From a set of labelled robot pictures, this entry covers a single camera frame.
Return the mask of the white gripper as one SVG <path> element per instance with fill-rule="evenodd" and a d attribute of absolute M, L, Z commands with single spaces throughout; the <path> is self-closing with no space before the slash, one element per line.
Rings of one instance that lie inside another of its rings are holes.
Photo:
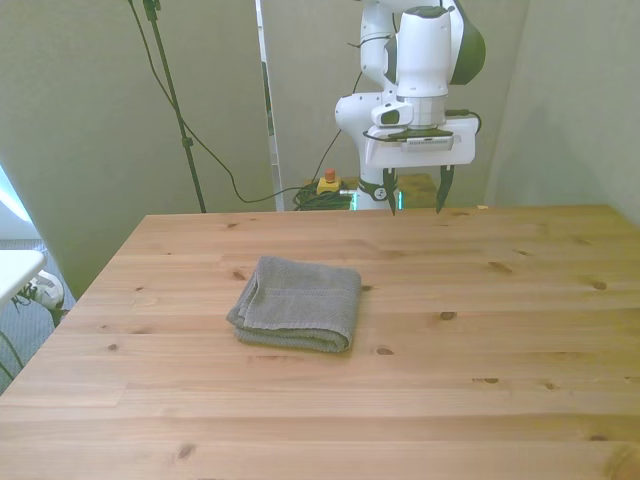
<path fill-rule="evenodd" d="M 477 119 L 447 119 L 439 128 L 411 130 L 373 126 L 363 133 L 364 162 L 371 168 L 440 168 L 436 212 L 443 209 L 454 179 L 454 168 L 468 165 L 476 154 Z M 383 170 L 383 188 L 393 215 L 396 214 L 397 174 Z"/>

